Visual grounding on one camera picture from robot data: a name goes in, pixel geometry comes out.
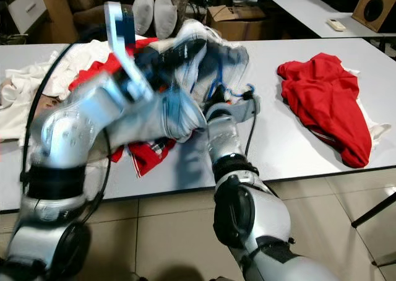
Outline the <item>blue wire hanger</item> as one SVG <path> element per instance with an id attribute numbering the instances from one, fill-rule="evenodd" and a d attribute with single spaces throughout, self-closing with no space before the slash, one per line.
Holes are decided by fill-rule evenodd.
<path id="1" fill-rule="evenodd" d="M 256 88 L 250 83 L 244 83 L 241 78 L 245 74 L 247 61 L 232 61 L 225 58 L 216 60 L 216 77 L 210 84 L 210 91 L 216 85 L 225 85 L 226 99 L 249 99 L 255 94 Z"/>

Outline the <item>light blue denim jeans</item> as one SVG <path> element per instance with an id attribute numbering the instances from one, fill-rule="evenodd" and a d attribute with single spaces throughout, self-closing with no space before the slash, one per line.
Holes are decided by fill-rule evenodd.
<path id="1" fill-rule="evenodd" d="M 238 41 L 224 40 L 212 27 L 187 20 L 174 38 L 153 41 L 158 51 L 186 43 L 192 57 L 176 69 L 176 85 L 154 90 L 153 99 L 135 105 L 106 128 L 110 146 L 161 139 L 187 139 L 192 131 L 205 128 L 206 95 L 216 77 L 216 60 L 245 60 L 249 53 Z"/>

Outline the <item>red garment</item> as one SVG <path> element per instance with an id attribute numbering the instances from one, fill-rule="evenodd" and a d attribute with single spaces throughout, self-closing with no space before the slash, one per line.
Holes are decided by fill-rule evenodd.
<path id="1" fill-rule="evenodd" d="M 74 80 L 68 85 L 70 92 L 101 72 L 111 74 L 122 69 L 121 63 L 110 51 L 107 41 L 92 40 L 76 45 L 68 52 L 67 61 L 69 66 L 77 68 Z M 128 153 L 133 161 L 137 176 L 142 177 L 161 164 L 175 144 L 176 141 L 173 139 L 159 139 L 113 146 L 110 160 L 118 162 L 125 153 Z"/>
<path id="2" fill-rule="evenodd" d="M 337 56 L 319 53 L 308 61 L 277 67 L 281 97 L 303 126 L 330 145 L 351 168 L 369 164 L 390 123 L 377 123 L 359 99 L 359 80 Z"/>

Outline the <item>grey cushion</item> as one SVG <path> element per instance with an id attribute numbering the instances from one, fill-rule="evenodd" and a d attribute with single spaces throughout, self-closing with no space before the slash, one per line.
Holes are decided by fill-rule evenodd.
<path id="1" fill-rule="evenodd" d="M 136 35 L 145 36 L 155 25 L 155 0 L 135 0 L 131 9 Z"/>
<path id="2" fill-rule="evenodd" d="M 178 9 L 172 0 L 155 0 L 153 15 L 155 35 L 159 40 L 166 40 L 178 31 Z"/>

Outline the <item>brown cardboard box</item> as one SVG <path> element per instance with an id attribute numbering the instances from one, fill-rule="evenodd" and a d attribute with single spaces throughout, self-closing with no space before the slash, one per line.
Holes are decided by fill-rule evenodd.
<path id="1" fill-rule="evenodd" d="M 224 40 L 263 40 L 268 16 L 258 6 L 213 6 L 207 9 L 207 23 Z"/>

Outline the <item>beige pink garment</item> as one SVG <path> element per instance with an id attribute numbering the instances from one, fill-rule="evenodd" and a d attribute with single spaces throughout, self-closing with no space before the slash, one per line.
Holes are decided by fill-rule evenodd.
<path id="1" fill-rule="evenodd" d="M 32 103 L 40 83 L 40 79 L 6 78 L 1 85 L 1 109 L 12 103 L 28 101 Z M 35 114 L 38 114 L 42 110 L 51 108 L 54 102 L 46 95 L 42 95 L 37 103 L 32 103 L 31 106 L 33 106 Z"/>

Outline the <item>white drawer cabinet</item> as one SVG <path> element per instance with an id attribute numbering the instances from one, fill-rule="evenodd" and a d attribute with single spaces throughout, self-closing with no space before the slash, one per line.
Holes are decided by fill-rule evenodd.
<path id="1" fill-rule="evenodd" d="M 45 0 L 25 0 L 25 14 L 27 15 L 29 26 L 26 34 L 33 34 L 49 19 L 49 12 Z"/>

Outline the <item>white remote control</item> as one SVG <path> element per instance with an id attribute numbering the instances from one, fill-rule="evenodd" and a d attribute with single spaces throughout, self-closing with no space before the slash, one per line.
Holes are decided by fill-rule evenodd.
<path id="1" fill-rule="evenodd" d="M 329 19 L 326 23 L 336 32 L 344 32 L 347 30 L 347 27 L 339 20 Z"/>

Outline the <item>wooden loudspeaker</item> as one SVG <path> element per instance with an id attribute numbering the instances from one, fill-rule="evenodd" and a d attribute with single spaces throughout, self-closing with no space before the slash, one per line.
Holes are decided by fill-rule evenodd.
<path id="1" fill-rule="evenodd" d="M 354 20 L 379 34 L 396 34 L 396 0 L 359 0 Z"/>

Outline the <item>black table leg frame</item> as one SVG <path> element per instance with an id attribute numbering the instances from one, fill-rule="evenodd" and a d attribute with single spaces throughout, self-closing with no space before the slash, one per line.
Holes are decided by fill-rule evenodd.
<path id="1" fill-rule="evenodd" d="M 373 216 L 376 216 L 376 214 L 379 214 L 382 212 L 385 208 L 387 208 L 389 205 L 396 204 L 396 191 L 394 191 L 392 194 L 390 194 L 387 198 L 382 200 L 379 204 L 375 205 L 373 208 L 368 210 L 365 214 L 357 218 L 356 220 L 351 222 L 351 227 L 353 229 L 356 229 L 359 227 L 359 225 L 362 225 L 363 223 L 367 222 L 369 219 L 372 219 Z M 374 267 L 385 267 L 388 265 L 396 264 L 396 258 L 391 259 L 390 261 L 387 262 L 377 262 L 377 261 L 372 261 L 371 264 L 374 265 Z"/>

